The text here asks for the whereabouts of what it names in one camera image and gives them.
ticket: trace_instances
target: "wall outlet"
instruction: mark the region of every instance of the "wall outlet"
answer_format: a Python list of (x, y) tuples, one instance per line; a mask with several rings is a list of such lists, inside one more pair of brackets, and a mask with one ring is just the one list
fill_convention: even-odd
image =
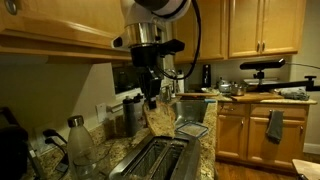
[(36, 135), (36, 140), (37, 140), (37, 152), (39, 154), (43, 154), (44, 152), (54, 148), (55, 146), (53, 144), (46, 144), (44, 141), (46, 139), (46, 137), (42, 134), (42, 132), (44, 130), (47, 130), (47, 129), (52, 129), (53, 128), (53, 123), (50, 122), (50, 123), (46, 123), (46, 124), (43, 124), (41, 126), (37, 126), (34, 128), (34, 133)]
[(106, 103), (101, 103), (101, 104), (96, 105), (96, 111), (97, 111), (99, 123), (102, 123), (103, 121), (105, 121), (108, 118)]

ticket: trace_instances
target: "wooden cabinet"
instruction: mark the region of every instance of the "wooden cabinet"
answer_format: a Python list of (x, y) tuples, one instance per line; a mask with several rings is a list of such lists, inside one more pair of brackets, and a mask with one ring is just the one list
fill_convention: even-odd
[(270, 142), (266, 137), (268, 123), (267, 118), (250, 118), (248, 161), (292, 168), (292, 159), (302, 157), (305, 122), (284, 119), (279, 144)]
[(218, 115), (216, 154), (245, 159), (247, 128), (248, 122), (243, 116)]
[(124, 30), (118, 0), (16, 0), (15, 4), (17, 15), (11, 15), (4, 2), (0, 3), (1, 52), (51, 51), (55, 55), (59, 51), (57, 54), (63, 55), (61, 52), (66, 51), (96, 54), (95, 58), (116, 54), (107, 50), (111, 40)]
[[(284, 112), (279, 144), (266, 137), (270, 110)], [(293, 170), (292, 159), (303, 155), (308, 111), (309, 105), (219, 102), (217, 158)]]
[(305, 0), (232, 0), (229, 57), (297, 53)]
[[(226, 0), (198, 0), (202, 22), (199, 61), (223, 59), (226, 55)], [(174, 38), (185, 43), (185, 50), (175, 55), (175, 63), (192, 62), (198, 28), (192, 5), (187, 14), (173, 23)]]

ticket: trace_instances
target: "dish towel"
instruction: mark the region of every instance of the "dish towel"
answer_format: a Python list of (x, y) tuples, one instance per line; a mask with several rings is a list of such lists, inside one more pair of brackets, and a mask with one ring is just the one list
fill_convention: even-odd
[(269, 125), (266, 131), (267, 138), (274, 144), (279, 144), (282, 138), (283, 112), (270, 111)]

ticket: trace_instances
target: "water bottle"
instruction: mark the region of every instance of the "water bottle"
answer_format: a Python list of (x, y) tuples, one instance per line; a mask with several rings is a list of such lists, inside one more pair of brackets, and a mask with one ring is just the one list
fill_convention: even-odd
[(81, 115), (68, 119), (71, 128), (68, 138), (68, 158), (72, 179), (97, 179), (96, 149), (87, 129), (83, 126)]

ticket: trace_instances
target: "wooden floor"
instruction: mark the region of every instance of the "wooden floor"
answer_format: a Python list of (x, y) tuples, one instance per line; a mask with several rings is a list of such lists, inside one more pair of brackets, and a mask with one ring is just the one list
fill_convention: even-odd
[[(305, 153), (303, 160), (320, 163), (320, 156)], [(219, 180), (296, 180), (294, 175), (219, 161), (215, 162), (215, 167), (218, 171)]]

